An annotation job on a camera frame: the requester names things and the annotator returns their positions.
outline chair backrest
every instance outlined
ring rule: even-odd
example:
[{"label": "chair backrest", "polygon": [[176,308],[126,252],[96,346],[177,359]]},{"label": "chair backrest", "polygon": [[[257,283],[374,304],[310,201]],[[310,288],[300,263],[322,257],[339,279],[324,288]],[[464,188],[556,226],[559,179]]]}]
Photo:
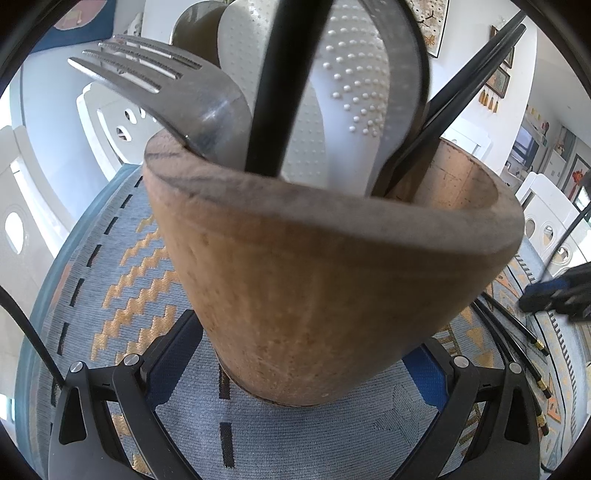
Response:
[{"label": "chair backrest", "polygon": [[[12,128],[3,128],[0,130],[0,285],[29,316],[53,256],[12,173],[11,164],[19,156]],[[0,332],[0,393],[13,397],[22,332],[4,309],[0,309]]]},{"label": "chair backrest", "polygon": [[20,188],[37,228],[55,257],[60,251],[75,221],[43,173],[25,127],[7,126],[2,130],[2,144],[10,145],[4,151],[4,159],[13,167],[14,177]]},{"label": "chair backrest", "polygon": [[18,149],[21,153],[17,159],[17,163],[25,175],[25,178],[30,184],[33,184],[49,209],[57,217],[63,228],[67,233],[71,232],[76,224],[74,217],[70,214],[61,200],[58,198],[55,190],[51,188],[47,177],[43,173],[37,156],[31,145],[31,140],[27,133],[27,129],[23,126],[14,129],[14,137],[18,144]]},{"label": "chair backrest", "polygon": [[151,115],[100,83],[87,85],[77,106],[90,147],[109,181],[121,162],[142,164],[148,140],[162,130]]},{"label": "chair backrest", "polygon": [[486,158],[492,146],[492,140],[485,130],[461,116],[454,120],[442,137],[481,161]]},{"label": "chair backrest", "polygon": [[[516,197],[524,205],[525,234],[541,259],[547,262],[579,212],[544,175],[530,173]],[[567,238],[549,271],[555,277],[588,261],[591,261],[591,228],[582,222]]]}]

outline fork tines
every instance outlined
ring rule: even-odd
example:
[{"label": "fork tines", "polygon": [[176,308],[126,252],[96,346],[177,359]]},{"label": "fork tines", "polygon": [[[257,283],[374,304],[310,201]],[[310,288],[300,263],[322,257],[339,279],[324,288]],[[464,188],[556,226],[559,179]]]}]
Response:
[{"label": "fork tines", "polygon": [[83,53],[117,69],[117,73],[87,60],[72,57],[69,63],[95,80],[126,95],[143,96],[142,85],[123,78],[129,74],[144,82],[152,93],[181,79],[184,74],[199,70],[203,62],[179,48],[146,38],[115,35],[112,41],[100,42],[103,50],[84,50]]}]

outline metal screw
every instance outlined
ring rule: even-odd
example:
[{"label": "metal screw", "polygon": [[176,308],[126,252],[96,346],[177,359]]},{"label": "metal screw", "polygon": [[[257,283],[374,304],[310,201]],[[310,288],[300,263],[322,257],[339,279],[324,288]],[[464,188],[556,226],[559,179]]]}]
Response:
[{"label": "metal screw", "polygon": [[465,356],[454,357],[453,362],[456,364],[457,367],[460,368],[467,368],[468,365],[470,365],[470,362]]},{"label": "metal screw", "polygon": [[80,370],[84,368],[84,364],[82,362],[74,362],[70,365],[70,372],[73,374],[78,373]]},{"label": "metal screw", "polygon": [[136,353],[132,353],[131,355],[128,355],[123,359],[123,363],[128,367],[135,365],[137,362],[139,362],[139,355],[137,355]]},{"label": "metal screw", "polygon": [[521,365],[516,364],[515,362],[509,364],[509,370],[511,370],[515,375],[519,375],[523,371]]}]

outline metal fork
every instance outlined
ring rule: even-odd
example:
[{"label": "metal fork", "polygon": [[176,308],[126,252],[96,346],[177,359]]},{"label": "metal fork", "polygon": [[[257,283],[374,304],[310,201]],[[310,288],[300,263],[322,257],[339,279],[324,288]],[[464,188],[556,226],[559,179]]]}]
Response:
[{"label": "metal fork", "polygon": [[72,57],[68,62],[146,110],[193,153],[244,170],[252,115],[220,68],[180,48],[129,35],[83,53],[123,72]]}]

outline white cabinet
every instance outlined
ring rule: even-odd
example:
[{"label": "white cabinet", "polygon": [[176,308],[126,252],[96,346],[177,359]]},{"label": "white cabinet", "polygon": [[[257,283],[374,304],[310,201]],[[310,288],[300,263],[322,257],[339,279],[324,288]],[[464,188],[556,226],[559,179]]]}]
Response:
[{"label": "white cabinet", "polygon": [[558,155],[558,153],[556,153],[554,150],[552,150],[550,161],[546,165],[543,175],[548,177],[554,185],[558,186],[565,165],[566,160]]}]

